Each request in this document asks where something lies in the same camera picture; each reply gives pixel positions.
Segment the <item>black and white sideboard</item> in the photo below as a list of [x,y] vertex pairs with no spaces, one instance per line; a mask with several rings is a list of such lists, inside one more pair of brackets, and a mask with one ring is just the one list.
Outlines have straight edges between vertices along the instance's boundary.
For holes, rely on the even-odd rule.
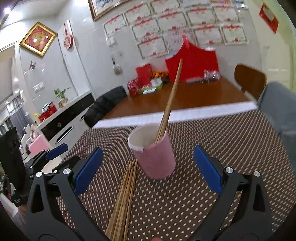
[[51,147],[54,148],[65,143],[71,148],[89,129],[84,121],[84,116],[93,103],[94,97],[88,91],[46,118],[42,124],[38,125],[38,129]]

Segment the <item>pink box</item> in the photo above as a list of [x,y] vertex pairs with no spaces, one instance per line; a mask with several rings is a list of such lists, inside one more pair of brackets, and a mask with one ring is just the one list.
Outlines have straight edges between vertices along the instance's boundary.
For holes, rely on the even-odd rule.
[[36,154],[40,153],[41,151],[49,150],[51,149],[51,146],[44,135],[39,135],[30,145],[29,145],[29,151],[30,154],[35,156]]

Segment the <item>red box on sideboard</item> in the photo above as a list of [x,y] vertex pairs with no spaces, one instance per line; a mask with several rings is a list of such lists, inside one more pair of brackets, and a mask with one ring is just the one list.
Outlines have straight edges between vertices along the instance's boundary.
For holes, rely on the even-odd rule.
[[42,113],[38,116],[39,121],[43,122],[46,118],[49,118],[56,111],[57,108],[52,102],[46,104],[42,109]]

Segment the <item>small green potted plant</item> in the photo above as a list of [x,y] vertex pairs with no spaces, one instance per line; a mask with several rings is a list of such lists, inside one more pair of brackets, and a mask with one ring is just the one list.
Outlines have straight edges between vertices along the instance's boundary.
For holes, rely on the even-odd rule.
[[63,108],[64,105],[68,103],[68,99],[65,96],[67,90],[71,89],[71,87],[67,87],[66,89],[60,90],[59,88],[53,90],[53,93],[56,95],[56,98],[59,99],[58,107]]

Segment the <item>black jacket on chair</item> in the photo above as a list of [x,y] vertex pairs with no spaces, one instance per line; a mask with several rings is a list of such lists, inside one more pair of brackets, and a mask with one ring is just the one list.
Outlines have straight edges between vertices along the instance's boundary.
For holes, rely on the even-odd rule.
[[84,121],[89,128],[102,120],[119,102],[127,97],[126,91],[122,86],[116,87],[103,94],[95,100],[84,116]]

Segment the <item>brown polka dot tablecloth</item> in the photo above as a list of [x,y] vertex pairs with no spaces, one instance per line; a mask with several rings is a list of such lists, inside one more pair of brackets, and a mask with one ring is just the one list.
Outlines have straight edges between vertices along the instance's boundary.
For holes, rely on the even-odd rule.
[[[94,148],[104,160],[82,204],[106,230],[128,162],[131,126],[87,130],[66,155],[86,158]],[[170,123],[168,133],[176,168],[163,180],[137,171],[128,240],[187,240],[213,207],[217,195],[204,180],[193,158],[201,145],[207,153],[236,172],[260,172],[266,186],[272,229],[277,230],[295,204],[295,178],[289,157],[271,123],[259,110],[203,120]]]

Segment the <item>pink cylindrical utensil holder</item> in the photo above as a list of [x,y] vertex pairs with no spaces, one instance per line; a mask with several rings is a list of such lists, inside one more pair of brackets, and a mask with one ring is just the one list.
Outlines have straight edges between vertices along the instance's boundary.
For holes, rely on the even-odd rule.
[[176,160],[168,132],[155,141],[158,129],[156,123],[136,127],[127,143],[144,173],[151,179],[160,180],[173,173]]

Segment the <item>red soda can pack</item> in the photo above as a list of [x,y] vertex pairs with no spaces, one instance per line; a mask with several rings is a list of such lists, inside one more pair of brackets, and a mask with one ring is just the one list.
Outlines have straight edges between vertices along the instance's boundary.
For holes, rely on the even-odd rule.
[[130,97],[137,96],[139,90],[139,81],[138,78],[132,79],[127,83],[127,88]]

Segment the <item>small red gift bag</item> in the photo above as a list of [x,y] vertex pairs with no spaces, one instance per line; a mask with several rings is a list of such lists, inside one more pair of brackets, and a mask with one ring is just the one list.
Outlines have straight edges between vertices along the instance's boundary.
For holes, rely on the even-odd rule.
[[150,63],[138,66],[135,70],[137,72],[140,87],[143,87],[151,83],[152,66]]

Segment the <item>gold framed red picture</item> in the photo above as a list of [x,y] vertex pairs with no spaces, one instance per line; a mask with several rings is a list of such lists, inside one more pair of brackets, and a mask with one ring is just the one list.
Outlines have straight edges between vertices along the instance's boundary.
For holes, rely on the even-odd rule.
[[20,46],[43,58],[56,37],[56,32],[36,22],[20,41]]

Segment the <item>grey cloth at right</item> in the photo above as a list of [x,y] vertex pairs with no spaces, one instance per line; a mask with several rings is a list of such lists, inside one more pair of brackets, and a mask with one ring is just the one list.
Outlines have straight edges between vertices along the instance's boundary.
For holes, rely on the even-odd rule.
[[257,106],[280,137],[295,172],[295,93],[279,82],[270,82]]

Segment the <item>brown wooden chair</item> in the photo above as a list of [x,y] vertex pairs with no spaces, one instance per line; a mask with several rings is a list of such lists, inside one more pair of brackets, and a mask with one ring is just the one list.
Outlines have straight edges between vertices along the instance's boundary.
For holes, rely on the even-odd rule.
[[256,100],[259,100],[267,84],[266,74],[244,64],[235,67],[234,79],[241,86],[241,92],[248,92]]

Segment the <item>red paper bag large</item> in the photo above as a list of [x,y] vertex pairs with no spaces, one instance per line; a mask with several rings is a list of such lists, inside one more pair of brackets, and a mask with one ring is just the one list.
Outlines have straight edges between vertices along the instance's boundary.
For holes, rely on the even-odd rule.
[[180,82],[203,82],[220,79],[216,51],[205,50],[193,45],[186,36],[178,52],[165,59],[170,82],[179,75]]

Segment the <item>red round wall ornament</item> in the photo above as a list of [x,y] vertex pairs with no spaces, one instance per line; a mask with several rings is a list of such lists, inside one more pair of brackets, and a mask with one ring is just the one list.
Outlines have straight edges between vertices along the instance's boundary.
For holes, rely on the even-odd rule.
[[72,45],[73,45],[73,36],[68,34],[66,24],[64,24],[64,33],[65,33],[64,42],[63,42],[64,47],[66,50],[69,50],[72,48]]

